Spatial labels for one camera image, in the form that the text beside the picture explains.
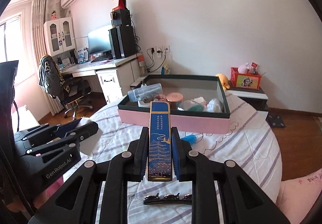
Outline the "clear dental flosser box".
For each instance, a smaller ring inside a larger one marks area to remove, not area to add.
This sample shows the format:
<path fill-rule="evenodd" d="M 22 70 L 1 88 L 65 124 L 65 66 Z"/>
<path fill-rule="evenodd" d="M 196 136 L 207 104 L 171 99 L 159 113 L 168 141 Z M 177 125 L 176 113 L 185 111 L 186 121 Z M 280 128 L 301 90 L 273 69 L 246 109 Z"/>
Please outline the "clear dental flosser box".
<path fill-rule="evenodd" d="M 162 85 L 156 83 L 153 85 L 143 84 L 139 88 L 128 91 L 128 98 L 131 102 L 137 102 L 148 99 L 163 93 Z"/>

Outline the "dark blue long box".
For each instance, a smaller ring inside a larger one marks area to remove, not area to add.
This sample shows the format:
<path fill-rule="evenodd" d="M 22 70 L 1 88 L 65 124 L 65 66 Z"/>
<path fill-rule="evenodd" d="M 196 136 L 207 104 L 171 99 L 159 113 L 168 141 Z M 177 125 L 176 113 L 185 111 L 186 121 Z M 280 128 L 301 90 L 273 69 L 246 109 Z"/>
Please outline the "dark blue long box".
<path fill-rule="evenodd" d="M 147 179 L 172 181 L 170 105 L 167 102 L 151 102 Z"/>

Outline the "white astronaut figurine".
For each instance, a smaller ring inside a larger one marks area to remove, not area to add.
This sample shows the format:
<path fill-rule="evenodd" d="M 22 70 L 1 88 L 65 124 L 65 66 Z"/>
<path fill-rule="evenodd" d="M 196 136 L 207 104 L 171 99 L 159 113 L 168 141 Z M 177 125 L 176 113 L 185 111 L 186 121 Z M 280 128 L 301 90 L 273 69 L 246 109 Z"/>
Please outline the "white astronaut figurine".
<path fill-rule="evenodd" d="M 219 99 L 214 98 L 208 102 L 206 106 L 206 111 L 213 113 L 222 113 L 224 112 L 224 105 Z"/>

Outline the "teal round case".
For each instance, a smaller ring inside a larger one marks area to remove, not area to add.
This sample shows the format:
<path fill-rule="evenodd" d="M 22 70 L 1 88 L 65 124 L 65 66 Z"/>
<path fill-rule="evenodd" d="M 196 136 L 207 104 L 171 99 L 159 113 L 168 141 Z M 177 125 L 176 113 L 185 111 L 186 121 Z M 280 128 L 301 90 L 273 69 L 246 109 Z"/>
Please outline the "teal round case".
<path fill-rule="evenodd" d="M 194 100 L 186 100 L 177 104 L 177 110 L 191 111 L 191 112 L 203 112 L 205 107 L 195 102 Z"/>

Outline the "rose gold candle jar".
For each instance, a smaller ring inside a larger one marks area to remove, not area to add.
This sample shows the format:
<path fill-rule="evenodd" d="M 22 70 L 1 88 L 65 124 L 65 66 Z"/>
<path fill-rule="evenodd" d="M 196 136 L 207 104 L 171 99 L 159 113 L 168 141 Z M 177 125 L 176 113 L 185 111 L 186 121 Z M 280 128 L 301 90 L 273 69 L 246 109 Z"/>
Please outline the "rose gold candle jar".
<path fill-rule="evenodd" d="M 166 95 L 171 109 L 177 109 L 177 104 L 183 101 L 183 95 L 179 92 L 172 92 Z"/>

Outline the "blue plastic tube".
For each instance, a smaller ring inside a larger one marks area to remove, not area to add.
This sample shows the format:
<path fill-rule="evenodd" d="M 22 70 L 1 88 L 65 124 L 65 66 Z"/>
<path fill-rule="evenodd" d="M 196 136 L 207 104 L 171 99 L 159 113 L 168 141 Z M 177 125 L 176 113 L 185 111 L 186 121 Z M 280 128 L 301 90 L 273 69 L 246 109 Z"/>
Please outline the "blue plastic tube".
<path fill-rule="evenodd" d="M 185 137 L 182 137 L 181 140 L 187 141 L 190 145 L 197 143 L 197 137 L 194 134 L 190 134 Z"/>

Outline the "white desk with drawers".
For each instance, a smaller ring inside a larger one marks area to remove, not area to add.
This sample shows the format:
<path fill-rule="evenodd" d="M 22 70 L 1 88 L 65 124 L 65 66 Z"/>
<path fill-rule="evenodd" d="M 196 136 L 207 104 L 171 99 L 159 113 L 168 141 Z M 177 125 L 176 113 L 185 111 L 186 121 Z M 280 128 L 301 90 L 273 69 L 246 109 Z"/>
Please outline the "white desk with drawers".
<path fill-rule="evenodd" d="M 108 103 L 122 99 L 130 90 L 130 85 L 140 77 L 139 61 L 141 53 L 124 59 L 86 62 L 62 69 L 63 75 L 73 77 L 96 76 Z"/>

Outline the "white phone stand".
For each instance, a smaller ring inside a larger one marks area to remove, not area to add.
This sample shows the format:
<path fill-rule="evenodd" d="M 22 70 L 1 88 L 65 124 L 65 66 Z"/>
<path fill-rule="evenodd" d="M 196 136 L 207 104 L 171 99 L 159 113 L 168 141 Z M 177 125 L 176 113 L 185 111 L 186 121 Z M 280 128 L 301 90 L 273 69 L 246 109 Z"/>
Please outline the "white phone stand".
<path fill-rule="evenodd" d="M 149 100 L 139 100 L 137 102 L 137 104 L 138 104 L 138 107 L 150 108 L 151 101 L 149 101 Z"/>

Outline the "black computer monitor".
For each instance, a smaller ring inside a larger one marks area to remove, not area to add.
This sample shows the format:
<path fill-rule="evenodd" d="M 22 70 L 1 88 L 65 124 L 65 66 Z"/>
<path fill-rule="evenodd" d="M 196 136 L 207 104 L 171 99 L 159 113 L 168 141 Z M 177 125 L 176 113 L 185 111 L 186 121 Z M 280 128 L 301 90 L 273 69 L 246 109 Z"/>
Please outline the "black computer monitor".
<path fill-rule="evenodd" d="M 88 33 L 88 52 L 90 55 L 111 51 L 109 34 L 111 29 L 112 25 L 106 25 Z"/>

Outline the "white glass door cabinet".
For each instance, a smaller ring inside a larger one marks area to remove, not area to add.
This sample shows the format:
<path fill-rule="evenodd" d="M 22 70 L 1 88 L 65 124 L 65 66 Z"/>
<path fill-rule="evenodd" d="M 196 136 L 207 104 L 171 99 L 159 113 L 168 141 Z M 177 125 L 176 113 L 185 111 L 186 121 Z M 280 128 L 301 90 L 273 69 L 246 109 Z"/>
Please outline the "white glass door cabinet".
<path fill-rule="evenodd" d="M 46 49 L 50 56 L 76 49 L 71 17 L 47 21 L 43 28 Z"/>

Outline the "black white side cabinet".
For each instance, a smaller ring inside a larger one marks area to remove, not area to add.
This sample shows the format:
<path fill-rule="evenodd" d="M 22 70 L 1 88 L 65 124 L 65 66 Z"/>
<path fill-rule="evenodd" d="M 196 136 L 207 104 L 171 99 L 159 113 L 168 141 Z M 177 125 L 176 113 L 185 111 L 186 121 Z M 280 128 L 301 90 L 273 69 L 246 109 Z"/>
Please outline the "black white side cabinet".
<path fill-rule="evenodd" d="M 268 112 L 268 96 L 261 88 L 259 88 L 259 90 L 256 90 L 236 88 L 231 86 L 230 89 L 227 90 L 227 92 L 241 98 L 246 103 L 255 108 L 257 111 Z"/>

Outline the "red toy crate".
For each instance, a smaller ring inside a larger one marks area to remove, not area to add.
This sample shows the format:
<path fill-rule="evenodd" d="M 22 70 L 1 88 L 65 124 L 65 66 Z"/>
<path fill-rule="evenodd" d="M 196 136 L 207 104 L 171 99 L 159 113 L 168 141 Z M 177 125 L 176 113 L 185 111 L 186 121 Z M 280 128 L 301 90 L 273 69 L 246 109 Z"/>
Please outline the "red toy crate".
<path fill-rule="evenodd" d="M 230 82 L 233 87 L 259 90 L 261 78 L 261 75 L 239 73 L 237 68 L 231 67 Z"/>

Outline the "orange octopus plush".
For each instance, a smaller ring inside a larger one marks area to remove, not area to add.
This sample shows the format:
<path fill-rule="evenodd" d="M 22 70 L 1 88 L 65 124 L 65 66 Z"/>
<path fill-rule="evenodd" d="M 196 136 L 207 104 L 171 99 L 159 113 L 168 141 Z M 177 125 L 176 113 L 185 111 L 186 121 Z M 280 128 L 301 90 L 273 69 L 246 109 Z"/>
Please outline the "orange octopus plush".
<path fill-rule="evenodd" d="M 219 78 L 223 90 L 230 89 L 229 80 L 224 74 L 217 74 L 216 77 Z"/>

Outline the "pink plush toy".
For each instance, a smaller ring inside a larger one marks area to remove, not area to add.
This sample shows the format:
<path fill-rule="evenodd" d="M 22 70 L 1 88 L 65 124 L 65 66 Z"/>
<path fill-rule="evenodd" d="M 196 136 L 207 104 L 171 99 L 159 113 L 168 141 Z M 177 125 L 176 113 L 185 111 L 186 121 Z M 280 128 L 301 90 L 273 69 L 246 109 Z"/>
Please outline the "pink plush toy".
<path fill-rule="evenodd" d="M 249 71 L 249 64 L 245 63 L 245 64 L 240 65 L 238 67 L 237 71 L 240 74 L 247 74 L 247 72 Z"/>

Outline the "wall power outlets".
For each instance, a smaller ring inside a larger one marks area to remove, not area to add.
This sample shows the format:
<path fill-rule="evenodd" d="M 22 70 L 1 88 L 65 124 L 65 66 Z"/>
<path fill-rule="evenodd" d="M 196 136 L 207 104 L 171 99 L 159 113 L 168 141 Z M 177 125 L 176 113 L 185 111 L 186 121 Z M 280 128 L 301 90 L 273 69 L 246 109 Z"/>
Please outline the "wall power outlets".
<path fill-rule="evenodd" d="M 157 58 L 165 57 L 168 53 L 171 52 L 171 48 L 169 45 L 166 46 L 155 46 L 151 47 L 147 50 L 151 58 L 156 56 Z"/>

